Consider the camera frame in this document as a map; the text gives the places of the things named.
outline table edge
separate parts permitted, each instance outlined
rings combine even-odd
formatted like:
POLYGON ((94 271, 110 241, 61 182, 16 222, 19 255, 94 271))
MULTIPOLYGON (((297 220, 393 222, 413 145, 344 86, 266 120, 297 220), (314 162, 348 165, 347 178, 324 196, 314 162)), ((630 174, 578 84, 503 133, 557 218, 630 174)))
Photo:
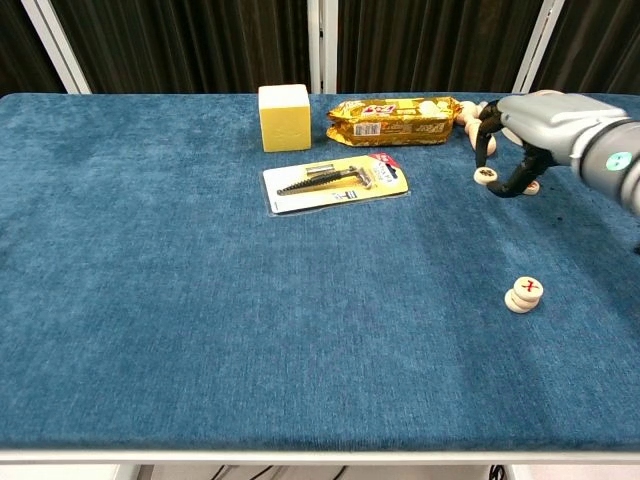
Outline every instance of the table edge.
POLYGON ((487 465, 640 464, 640 452, 607 451, 434 451, 296 452, 206 450, 3 450, 0 464, 170 464, 231 465, 487 465))

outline snack package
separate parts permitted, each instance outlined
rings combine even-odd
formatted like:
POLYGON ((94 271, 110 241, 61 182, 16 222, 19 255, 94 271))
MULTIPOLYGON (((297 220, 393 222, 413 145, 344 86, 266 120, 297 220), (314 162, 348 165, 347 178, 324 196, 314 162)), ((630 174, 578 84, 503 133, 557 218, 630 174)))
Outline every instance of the snack package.
POLYGON ((444 143, 460 110, 452 97, 350 100, 329 111, 327 136, 358 147, 444 143))

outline table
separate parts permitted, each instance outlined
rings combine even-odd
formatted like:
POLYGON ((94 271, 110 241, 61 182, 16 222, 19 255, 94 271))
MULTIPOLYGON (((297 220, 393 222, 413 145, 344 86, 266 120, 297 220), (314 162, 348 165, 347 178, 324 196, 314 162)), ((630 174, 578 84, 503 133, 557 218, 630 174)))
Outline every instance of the table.
POLYGON ((327 139, 362 96, 278 154, 255 95, 0 101, 0 461, 639 461, 638 219, 568 168, 491 195, 460 127, 327 139), (411 195, 267 215, 264 169, 375 151, 411 195))

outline black curtain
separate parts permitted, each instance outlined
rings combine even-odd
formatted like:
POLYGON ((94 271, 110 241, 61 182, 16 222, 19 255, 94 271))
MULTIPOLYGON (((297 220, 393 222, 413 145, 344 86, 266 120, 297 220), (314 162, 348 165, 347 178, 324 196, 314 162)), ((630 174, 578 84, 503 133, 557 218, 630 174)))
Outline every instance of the black curtain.
POLYGON ((310 87, 301 0, 53 0, 95 93, 310 87))
POLYGON ((341 0, 338 91, 510 92, 542 0, 341 0))
POLYGON ((20 0, 0 1, 0 97, 15 92, 64 92, 20 0))
POLYGON ((640 1, 567 0, 532 90, 640 93, 640 1))

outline yellow sponge block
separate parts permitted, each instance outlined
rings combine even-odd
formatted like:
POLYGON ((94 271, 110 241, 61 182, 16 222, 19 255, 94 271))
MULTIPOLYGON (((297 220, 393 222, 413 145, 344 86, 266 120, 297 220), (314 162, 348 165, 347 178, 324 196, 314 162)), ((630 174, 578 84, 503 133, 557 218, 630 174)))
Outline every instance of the yellow sponge block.
POLYGON ((265 152, 311 148, 311 107, 305 85, 270 85, 258 90, 265 152))

